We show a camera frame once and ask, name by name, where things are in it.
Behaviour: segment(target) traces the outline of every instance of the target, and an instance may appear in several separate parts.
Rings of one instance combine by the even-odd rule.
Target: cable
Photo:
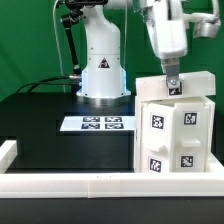
[[[28,83],[28,84],[26,84],[26,85],[23,85],[23,86],[21,86],[17,91],[16,91],[16,93],[19,93],[22,89],[24,89],[25,87],[27,87],[27,86],[33,86],[33,85],[36,85],[36,87],[37,86],[39,86],[39,85],[49,85],[49,86],[63,86],[63,85],[66,85],[66,86],[70,86],[70,84],[65,84],[65,83],[44,83],[44,82],[34,82],[34,83]]]
[[[60,0],[56,0],[54,3],[53,7],[53,22],[54,22],[54,33],[55,33],[55,39],[56,39],[56,45],[57,45],[57,51],[58,51],[58,58],[59,58],[59,65],[60,65],[60,72],[61,76],[64,76],[64,69],[63,69],[63,61],[62,61],[62,56],[61,56],[61,47],[59,43],[59,38],[58,38],[58,29],[57,29],[57,23],[56,23],[56,7],[57,4]]]
[[[48,79],[43,79],[41,81],[39,81],[38,83],[34,84],[33,86],[31,86],[28,89],[28,93],[32,92],[37,86],[39,86],[39,83],[46,83],[46,82],[52,82],[52,81],[57,81],[57,80],[65,80],[65,79],[69,79],[69,76],[63,76],[63,77],[53,77],[53,78],[48,78]]]

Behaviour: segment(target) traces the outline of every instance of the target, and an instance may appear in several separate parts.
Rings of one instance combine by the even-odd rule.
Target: white block
[[[191,72],[179,75],[181,87],[169,90],[166,76],[154,76],[136,79],[138,100],[152,101],[215,95],[215,76],[208,72]]]
[[[8,140],[0,147],[0,173],[5,173],[17,156],[16,141]]]

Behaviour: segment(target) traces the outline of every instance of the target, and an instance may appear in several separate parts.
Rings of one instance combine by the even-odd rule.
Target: black cable
[[[48,78],[48,79],[43,79],[35,84],[33,84],[33,86],[31,86],[28,89],[28,93],[32,92],[37,86],[39,86],[41,83],[45,83],[45,82],[51,82],[51,81],[57,81],[57,80],[66,80],[69,79],[69,76],[59,76],[59,77],[53,77],[53,78]]]
[[[20,90],[22,90],[23,88],[27,87],[27,86],[35,86],[35,88],[39,85],[49,85],[49,86],[63,86],[63,85],[67,85],[70,86],[70,84],[65,84],[65,83],[45,83],[45,82],[35,82],[35,83],[28,83],[26,85],[21,86],[16,93],[19,93]]]

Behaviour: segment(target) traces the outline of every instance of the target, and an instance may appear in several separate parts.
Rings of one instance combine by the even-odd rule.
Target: white border
[[[205,173],[0,174],[0,198],[155,196],[224,196],[224,168],[211,154]]]

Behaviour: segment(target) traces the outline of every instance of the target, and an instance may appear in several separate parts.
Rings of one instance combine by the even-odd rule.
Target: black table
[[[18,141],[8,173],[133,172],[133,131],[59,131],[65,115],[133,116],[130,103],[97,107],[70,94],[15,94],[0,103],[0,137]],[[216,114],[213,152],[223,159]],[[0,223],[222,223],[224,198],[0,199]]]

